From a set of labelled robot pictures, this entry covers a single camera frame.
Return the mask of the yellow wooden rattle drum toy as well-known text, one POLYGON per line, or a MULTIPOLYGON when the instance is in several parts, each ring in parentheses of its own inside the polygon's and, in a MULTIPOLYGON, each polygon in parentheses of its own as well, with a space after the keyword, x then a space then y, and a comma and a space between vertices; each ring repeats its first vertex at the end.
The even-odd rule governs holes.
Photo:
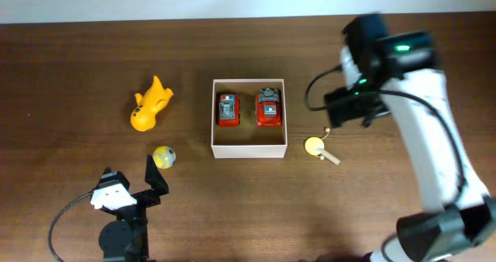
POLYGON ((304 143, 305 151, 308 154, 319 158, 320 160, 328 160, 335 165, 339 165, 340 159, 335 157, 325 149, 324 140, 330 134, 331 129, 329 127, 326 127, 324 128, 324 131, 325 133, 323 136, 321 137, 312 136, 305 141, 304 143))

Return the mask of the red toy fire truck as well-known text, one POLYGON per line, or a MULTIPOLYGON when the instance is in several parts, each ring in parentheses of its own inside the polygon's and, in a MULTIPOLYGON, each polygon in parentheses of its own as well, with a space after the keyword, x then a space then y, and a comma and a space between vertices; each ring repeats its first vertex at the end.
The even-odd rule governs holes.
POLYGON ((281 97, 276 88, 261 88, 256 96, 257 127, 281 126, 281 97))

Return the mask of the red toy car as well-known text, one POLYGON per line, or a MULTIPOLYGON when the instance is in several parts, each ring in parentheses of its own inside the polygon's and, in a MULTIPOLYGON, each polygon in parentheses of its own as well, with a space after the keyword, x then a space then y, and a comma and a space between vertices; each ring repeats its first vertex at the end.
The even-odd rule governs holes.
POLYGON ((217 123, 220 127, 237 127, 240 124, 240 101, 236 94, 221 94, 218 99, 217 123))

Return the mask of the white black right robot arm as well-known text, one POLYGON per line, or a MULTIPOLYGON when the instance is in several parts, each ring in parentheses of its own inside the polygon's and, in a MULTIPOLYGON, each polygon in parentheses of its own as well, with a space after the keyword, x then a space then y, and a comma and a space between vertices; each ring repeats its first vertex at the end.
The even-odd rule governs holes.
POLYGON ((480 246, 495 232, 495 200, 475 173, 454 122, 432 37, 392 36, 378 14, 344 29, 340 69, 346 85, 324 97, 334 127, 364 126, 391 115, 417 177, 420 213, 400 218, 396 232, 368 261, 441 261, 480 246))

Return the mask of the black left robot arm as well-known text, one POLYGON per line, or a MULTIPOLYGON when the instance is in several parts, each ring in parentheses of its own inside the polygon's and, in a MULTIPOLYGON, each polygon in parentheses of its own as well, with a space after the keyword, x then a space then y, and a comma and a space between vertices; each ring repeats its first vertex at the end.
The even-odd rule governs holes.
POLYGON ((90 203, 94 208, 115 216, 98 238, 104 262, 149 259, 146 210, 159 205, 160 197, 169 193, 168 184, 150 155, 146 159, 145 182, 149 189, 131 194, 124 173, 107 167, 93 190, 90 203))

